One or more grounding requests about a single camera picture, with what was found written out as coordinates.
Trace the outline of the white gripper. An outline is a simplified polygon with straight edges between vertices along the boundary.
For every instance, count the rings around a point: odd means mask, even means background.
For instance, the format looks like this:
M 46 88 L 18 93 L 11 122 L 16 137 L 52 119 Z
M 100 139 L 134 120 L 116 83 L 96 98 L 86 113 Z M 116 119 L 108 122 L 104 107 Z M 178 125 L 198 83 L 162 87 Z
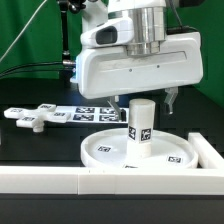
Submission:
M 200 34 L 192 32 L 169 35 L 159 53 L 147 56 L 130 57 L 123 46 L 85 49 L 76 58 L 79 92 L 87 99 L 111 96 L 109 105 L 125 122 L 126 111 L 116 95 L 167 88 L 165 104 L 171 115 L 177 87 L 202 79 L 200 46 Z

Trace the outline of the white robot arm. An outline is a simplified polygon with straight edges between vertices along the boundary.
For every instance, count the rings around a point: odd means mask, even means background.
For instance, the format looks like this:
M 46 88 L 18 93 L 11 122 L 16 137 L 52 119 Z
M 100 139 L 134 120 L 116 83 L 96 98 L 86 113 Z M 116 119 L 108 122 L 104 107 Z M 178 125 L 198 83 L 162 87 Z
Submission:
M 71 79 L 81 95 L 108 97 L 122 120 L 119 95 L 164 89 L 171 104 L 180 86 L 200 82 L 200 33 L 169 31 L 165 22 L 166 9 L 180 6 L 180 0 L 86 0 L 82 50 Z

